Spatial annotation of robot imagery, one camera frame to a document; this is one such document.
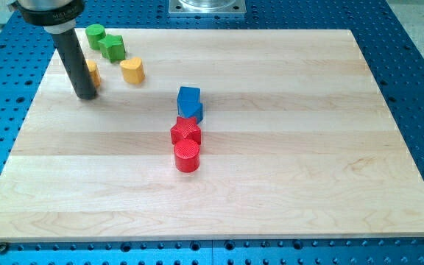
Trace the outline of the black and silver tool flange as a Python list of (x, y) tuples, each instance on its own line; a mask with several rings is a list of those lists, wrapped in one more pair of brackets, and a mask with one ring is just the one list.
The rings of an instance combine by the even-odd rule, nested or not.
[(83, 0), (8, 0), (6, 5), (10, 11), (18, 10), (28, 24), (56, 35), (73, 29), (85, 9)]

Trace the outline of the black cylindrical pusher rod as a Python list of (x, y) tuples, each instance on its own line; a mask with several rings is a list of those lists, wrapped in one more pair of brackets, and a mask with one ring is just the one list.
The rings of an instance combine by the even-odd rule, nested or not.
[(75, 30), (52, 34), (52, 39), (76, 96), (84, 100), (96, 98), (97, 90)]

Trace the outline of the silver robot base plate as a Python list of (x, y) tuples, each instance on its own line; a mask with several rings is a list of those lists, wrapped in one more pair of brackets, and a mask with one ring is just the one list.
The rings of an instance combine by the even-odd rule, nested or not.
[(169, 14), (245, 14), (245, 0), (169, 0)]

